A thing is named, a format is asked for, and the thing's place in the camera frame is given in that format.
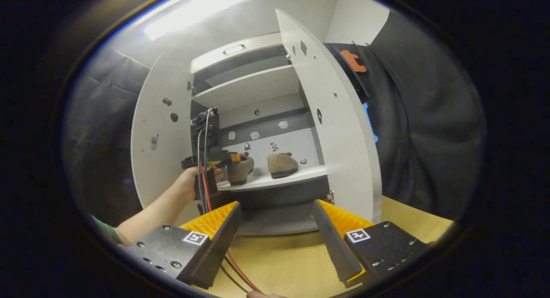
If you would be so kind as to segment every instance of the blue object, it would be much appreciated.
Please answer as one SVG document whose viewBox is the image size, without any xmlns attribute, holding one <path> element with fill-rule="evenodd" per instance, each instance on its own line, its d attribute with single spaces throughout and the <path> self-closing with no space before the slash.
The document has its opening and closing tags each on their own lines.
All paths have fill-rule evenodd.
<svg viewBox="0 0 550 298">
<path fill-rule="evenodd" d="M 367 120 L 369 120 L 369 124 L 371 125 L 371 129 L 373 130 L 373 136 L 375 137 L 375 143 L 378 143 L 378 136 L 375 134 L 375 130 L 373 129 L 373 124 L 371 124 L 371 119 L 369 118 L 369 104 L 366 102 L 363 104 L 363 110 L 365 110 L 365 114 L 367 114 Z"/>
</svg>

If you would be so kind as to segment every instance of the green sleeve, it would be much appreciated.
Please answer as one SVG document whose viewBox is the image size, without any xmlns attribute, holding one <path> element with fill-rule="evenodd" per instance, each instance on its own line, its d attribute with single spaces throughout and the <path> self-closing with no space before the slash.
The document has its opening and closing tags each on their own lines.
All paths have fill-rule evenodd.
<svg viewBox="0 0 550 298">
<path fill-rule="evenodd" d="M 91 215 L 91 216 L 92 216 L 92 219 L 94 220 L 94 222 L 96 222 L 96 224 L 98 224 L 101 231 L 103 231 L 104 234 L 107 237 L 109 237 L 115 243 L 123 244 L 122 241 L 120 240 L 120 237 L 118 237 L 118 235 L 116 234 L 116 231 L 114 231 L 114 228 L 112 228 L 111 226 L 105 224 L 104 222 L 96 219 L 93 215 Z"/>
</svg>

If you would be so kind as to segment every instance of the red wire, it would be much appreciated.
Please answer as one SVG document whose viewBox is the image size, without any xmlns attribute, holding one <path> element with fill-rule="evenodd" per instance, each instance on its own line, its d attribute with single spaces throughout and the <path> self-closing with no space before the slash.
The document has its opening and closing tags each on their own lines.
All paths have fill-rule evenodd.
<svg viewBox="0 0 550 298">
<path fill-rule="evenodd" d="M 202 181 L 204 182 L 204 186 L 205 186 L 205 194 L 206 194 L 206 202 L 208 204 L 208 211 L 212 211 L 212 207 L 210 206 L 210 194 L 208 193 L 208 185 L 206 184 L 206 175 L 205 175 L 205 171 L 204 169 L 201 171 L 201 175 L 202 175 Z M 257 292 L 260 292 L 261 294 L 263 294 L 263 292 L 261 290 L 259 290 L 255 285 L 254 283 L 252 283 L 252 281 L 250 281 L 249 278 L 246 277 L 246 275 L 244 274 L 244 272 L 241 271 L 241 269 L 239 268 L 239 266 L 237 266 L 237 264 L 235 263 L 235 260 L 233 259 L 233 257 L 231 256 L 231 253 L 229 251 L 227 251 L 227 256 L 229 257 L 229 261 L 231 261 L 231 263 L 233 264 L 233 266 L 235 267 L 235 269 L 239 272 L 240 276 L 242 278 L 244 278 L 246 280 L 246 282 L 249 283 L 250 287 L 252 287 L 253 290 L 256 290 Z"/>
</svg>

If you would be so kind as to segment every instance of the black fabric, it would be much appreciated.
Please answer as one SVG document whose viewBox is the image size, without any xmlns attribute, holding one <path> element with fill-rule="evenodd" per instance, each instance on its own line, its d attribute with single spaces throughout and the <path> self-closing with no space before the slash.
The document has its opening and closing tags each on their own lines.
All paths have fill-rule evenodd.
<svg viewBox="0 0 550 298">
<path fill-rule="evenodd" d="M 477 184 L 487 131 L 468 77 L 439 43 L 393 11 L 370 46 L 329 45 L 367 67 L 348 77 L 369 92 L 360 98 L 379 136 L 383 194 L 458 218 Z"/>
<path fill-rule="evenodd" d="M 64 166 L 74 196 L 117 226 L 141 210 L 131 171 L 134 109 L 149 68 L 109 50 L 79 78 L 67 104 Z"/>
</svg>

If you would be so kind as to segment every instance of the orange tag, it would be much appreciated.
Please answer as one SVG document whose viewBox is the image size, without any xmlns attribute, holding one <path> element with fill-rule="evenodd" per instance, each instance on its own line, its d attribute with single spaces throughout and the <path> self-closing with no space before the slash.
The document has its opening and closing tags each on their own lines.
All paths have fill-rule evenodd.
<svg viewBox="0 0 550 298">
<path fill-rule="evenodd" d="M 348 62 L 348 64 L 352 67 L 352 69 L 355 72 L 365 72 L 367 71 L 367 67 L 364 65 L 359 65 L 357 63 L 356 59 L 359 59 L 359 56 L 350 53 L 347 49 L 343 49 L 340 51 L 340 54 L 345 58 L 345 60 Z"/>
</svg>

